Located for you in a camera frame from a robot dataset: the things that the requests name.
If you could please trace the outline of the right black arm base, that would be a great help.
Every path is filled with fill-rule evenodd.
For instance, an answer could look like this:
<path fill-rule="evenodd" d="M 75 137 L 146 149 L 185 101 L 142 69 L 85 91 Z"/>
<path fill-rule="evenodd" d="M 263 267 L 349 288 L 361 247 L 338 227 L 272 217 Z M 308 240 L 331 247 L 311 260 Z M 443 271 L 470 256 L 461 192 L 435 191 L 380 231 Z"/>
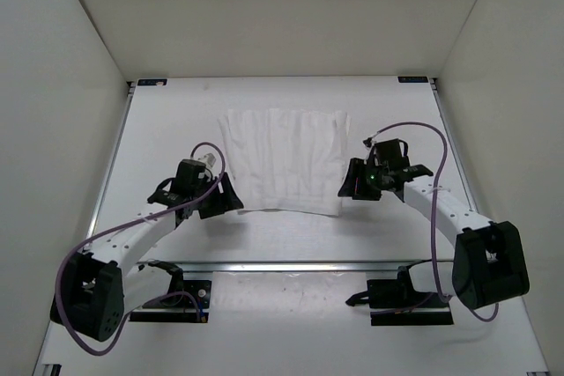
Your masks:
<path fill-rule="evenodd" d="M 353 294 L 345 304 L 368 306 L 372 327 L 453 325 L 449 305 L 436 292 L 415 291 L 409 269 L 400 266 L 395 279 L 368 279 L 366 290 Z"/>

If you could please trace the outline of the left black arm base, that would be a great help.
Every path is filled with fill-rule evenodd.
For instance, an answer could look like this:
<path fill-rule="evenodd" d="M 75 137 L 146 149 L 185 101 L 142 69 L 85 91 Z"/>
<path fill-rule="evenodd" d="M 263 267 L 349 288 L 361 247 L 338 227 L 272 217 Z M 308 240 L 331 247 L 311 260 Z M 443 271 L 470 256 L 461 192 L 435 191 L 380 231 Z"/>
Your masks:
<path fill-rule="evenodd" d="M 152 299 L 132 311 L 131 322 L 205 324 L 209 321 L 212 280 L 189 279 L 180 266 L 171 262 L 150 261 L 138 267 L 166 272 L 170 282 L 167 296 Z"/>

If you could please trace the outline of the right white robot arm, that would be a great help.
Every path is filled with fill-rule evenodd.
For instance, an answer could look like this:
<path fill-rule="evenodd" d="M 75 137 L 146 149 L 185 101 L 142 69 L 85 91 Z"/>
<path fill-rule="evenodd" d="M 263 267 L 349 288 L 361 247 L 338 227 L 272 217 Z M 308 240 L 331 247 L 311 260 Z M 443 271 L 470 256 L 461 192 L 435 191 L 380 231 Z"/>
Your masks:
<path fill-rule="evenodd" d="M 399 268 L 392 288 L 399 302 L 415 306 L 428 293 L 440 293 L 476 310 L 529 292 L 518 229 L 470 210 L 441 188 L 430 169 L 411 164 L 400 139 L 376 143 L 366 158 L 350 159 L 338 196 L 378 201 L 385 192 L 418 211 L 454 248 L 448 262 L 421 261 Z"/>

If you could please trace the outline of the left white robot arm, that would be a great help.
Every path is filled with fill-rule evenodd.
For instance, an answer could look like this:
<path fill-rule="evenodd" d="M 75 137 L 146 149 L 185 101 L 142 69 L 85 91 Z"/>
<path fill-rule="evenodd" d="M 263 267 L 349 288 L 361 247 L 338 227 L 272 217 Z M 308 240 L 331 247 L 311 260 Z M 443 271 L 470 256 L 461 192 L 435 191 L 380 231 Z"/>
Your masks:
<path fill-rule="evenodd" d="M 190 302 L 200 313 L 194 294 L 184 289 L 182 269 L 145 255 L 193 214 L 207 219 L 242 209 L 228 174 L 213 174 L 215 160 L 211 153 L 182 160 L 175 176 L 148 197 L 133 225 L 121 225 L 73 252 L 57 273 L 50 319 L 105 342 L 141 306 Z"/>

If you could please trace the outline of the white pleated skirt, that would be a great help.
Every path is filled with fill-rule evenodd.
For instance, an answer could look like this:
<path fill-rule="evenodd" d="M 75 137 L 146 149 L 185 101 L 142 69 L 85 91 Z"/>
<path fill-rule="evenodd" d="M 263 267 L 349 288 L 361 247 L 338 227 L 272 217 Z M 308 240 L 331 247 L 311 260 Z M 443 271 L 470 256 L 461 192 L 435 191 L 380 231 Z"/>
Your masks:
<path fill-rule="evenodd" d="M 243 210 L 338 216 L 350 121 L 344 111 L 230 109 L 221 115 L 226 161 Z"/>

